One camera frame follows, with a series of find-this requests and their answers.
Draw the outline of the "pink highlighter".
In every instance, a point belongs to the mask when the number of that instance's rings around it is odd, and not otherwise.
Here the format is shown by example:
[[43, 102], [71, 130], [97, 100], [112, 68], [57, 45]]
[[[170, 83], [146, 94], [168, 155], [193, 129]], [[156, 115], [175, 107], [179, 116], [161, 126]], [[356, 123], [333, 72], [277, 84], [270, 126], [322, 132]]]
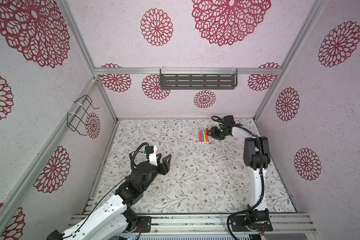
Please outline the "pink highlighter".
[[209, 143], [210, 141], [209, 141], [208, 133], [206, 132], [205, 135], [206, 135], [206, 142]]

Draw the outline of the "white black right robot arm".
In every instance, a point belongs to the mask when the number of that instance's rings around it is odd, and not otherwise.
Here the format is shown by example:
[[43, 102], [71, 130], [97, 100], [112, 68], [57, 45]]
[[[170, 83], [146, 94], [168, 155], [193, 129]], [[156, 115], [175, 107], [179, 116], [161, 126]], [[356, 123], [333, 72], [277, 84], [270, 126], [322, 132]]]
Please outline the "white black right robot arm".
[[271, 162], [268, 138], [258, 136], [242, 124], [236, 123], [232, 115], [223, 118], [212, 116], [211, 119], [218, 125], [208, 130], [209, 137], [222, 141], [225, 137], [232, 136], [244, 143], [243, 161], [250, 169], [250, 179], [253, 184], [247, 208], [230, 214], [227, 218], [229, 233], [233, 236], [234, 229], [263, 234], [272, 231], [265, 184]]

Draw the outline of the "yellow highlighter pen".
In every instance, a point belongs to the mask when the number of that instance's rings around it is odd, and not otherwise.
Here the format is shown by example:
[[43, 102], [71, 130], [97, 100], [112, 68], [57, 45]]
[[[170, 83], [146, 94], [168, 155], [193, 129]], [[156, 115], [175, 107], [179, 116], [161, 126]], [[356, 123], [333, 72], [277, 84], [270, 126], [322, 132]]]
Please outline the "yellow highlighter pen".
[[204, 139], [204, 143], [207, 143], [208, 141], [207, 141], [207, 138], [206, 138], [206, 133], [205, 132], [203, 132], [203, 139]]

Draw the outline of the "dark grey wall shelf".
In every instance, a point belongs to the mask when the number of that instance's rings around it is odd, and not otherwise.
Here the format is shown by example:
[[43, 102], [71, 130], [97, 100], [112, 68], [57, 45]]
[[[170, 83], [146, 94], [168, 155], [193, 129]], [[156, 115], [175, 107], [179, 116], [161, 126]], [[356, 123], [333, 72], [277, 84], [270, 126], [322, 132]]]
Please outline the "dark grey wall shelf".
[[162, 90], [234, 90], [238, 85], [236, 70], [231, 73], [166, 73], [160, 69]]

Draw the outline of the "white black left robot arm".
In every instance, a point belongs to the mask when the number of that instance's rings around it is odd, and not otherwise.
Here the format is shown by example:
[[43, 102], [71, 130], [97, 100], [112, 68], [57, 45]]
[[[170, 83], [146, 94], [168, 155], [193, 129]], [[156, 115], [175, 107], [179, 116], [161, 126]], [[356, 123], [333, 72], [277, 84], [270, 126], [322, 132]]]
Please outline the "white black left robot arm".
[[132, 210], [158, 175], [170, 171], [172, 155], [158, 160], [156, 166], [142, 162], [119, 186], [115, 193], [87, 218], [63, 232], [53, 231], [48, 240], [109, 240], [124, 231], [131, 232], [138, 224], [138, 215]]

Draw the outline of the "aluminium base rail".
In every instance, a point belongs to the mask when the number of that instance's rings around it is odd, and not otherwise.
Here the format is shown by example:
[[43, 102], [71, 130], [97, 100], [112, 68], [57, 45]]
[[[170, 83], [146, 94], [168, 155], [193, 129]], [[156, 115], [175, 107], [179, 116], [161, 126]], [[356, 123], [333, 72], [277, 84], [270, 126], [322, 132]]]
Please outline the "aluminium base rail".
[[240, 214], [139, 214], [134, 234], [142, 233], [142, 239], [150, 237], [170, 238], [212, 237], [214, 239], [241, 240], [317, 240], [317, 230], [308, 214], [270, 213]]

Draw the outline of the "blue highlighter pen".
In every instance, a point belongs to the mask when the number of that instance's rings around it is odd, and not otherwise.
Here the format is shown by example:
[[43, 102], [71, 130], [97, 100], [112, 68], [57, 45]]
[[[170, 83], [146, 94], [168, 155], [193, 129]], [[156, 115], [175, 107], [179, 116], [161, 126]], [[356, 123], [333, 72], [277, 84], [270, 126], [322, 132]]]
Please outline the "blue highlighter pen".
[[202, 141], [202, 143], [204, 143], [204, 142], [205, 142], [205, 139], [204, 139], [204, 133], [203, 133], [203, 132], [201, 132], [201, 141]]

